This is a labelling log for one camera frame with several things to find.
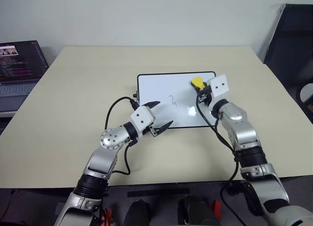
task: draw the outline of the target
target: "table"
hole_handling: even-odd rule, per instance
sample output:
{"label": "table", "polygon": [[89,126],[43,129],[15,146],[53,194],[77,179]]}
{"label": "table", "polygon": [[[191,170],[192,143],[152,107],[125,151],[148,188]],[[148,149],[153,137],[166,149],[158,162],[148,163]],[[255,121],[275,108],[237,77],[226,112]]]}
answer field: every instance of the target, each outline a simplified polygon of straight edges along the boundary
{"label": "table", "polygon": [[[0,187],[74,187],[98,147],[110,105],[135,93],[138,74],[192,71],[227,75],[231,101],[246,110],[280,177],[313,174],[313,126],[250,47],[70,46],[0,136]],[[120,102],[109,127],[132,112]],[[123,153],[115,169],[126,170]],[[128,160],[132,174],[113,174],[110,185],[226,180],[235,167],[209,128],[146,135]]]}

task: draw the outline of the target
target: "laptop screen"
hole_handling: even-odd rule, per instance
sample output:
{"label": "laptop screen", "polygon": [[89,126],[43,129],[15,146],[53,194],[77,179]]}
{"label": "laptop screen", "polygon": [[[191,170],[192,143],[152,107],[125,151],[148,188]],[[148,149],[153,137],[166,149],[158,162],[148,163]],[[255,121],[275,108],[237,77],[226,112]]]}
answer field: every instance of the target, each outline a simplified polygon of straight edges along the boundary
{"label": "laptop screen", "polygon": [[37,41],[0,44],[0,83],[40,79],[48,67]]}

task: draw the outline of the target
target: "black marker drawing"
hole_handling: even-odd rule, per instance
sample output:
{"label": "black marker drawing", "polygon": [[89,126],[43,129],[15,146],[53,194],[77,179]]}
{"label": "black marker drawing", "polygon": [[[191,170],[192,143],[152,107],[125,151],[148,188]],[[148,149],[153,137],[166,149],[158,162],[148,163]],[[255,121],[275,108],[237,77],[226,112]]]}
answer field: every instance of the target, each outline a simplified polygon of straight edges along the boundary
{"label": "black marker drawing", "polygon": [[173,97],[172,95],[169,95],[168,97],[171,97],[171,98],[172,98],[172,104],[177,107],[177,104],[176,104],[176,102],[174,101],[174,97]]}

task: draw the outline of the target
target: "laptop keyboard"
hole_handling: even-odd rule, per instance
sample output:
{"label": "laptop keyboard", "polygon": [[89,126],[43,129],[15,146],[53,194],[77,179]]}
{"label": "laptop keyboard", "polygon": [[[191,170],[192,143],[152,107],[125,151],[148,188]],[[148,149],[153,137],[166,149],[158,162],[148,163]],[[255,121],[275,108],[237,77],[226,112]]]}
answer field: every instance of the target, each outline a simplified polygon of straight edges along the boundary
{"label": "laptop keyboard", "polygon": [[0,97],[28,95],[35,85],[36,83],[0,85]]}

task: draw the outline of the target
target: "white wall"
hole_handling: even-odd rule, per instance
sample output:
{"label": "white wall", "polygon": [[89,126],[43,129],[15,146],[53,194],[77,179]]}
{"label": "white wall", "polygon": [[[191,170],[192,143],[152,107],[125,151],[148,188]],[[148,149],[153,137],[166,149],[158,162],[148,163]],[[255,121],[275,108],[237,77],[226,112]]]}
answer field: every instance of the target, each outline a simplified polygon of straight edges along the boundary
{"label": "white wall", "polygon": [[313,0],[0,0],[0,43],[36,39],[49,63],[66,45],[251,45],[262,59],[282,3]]}

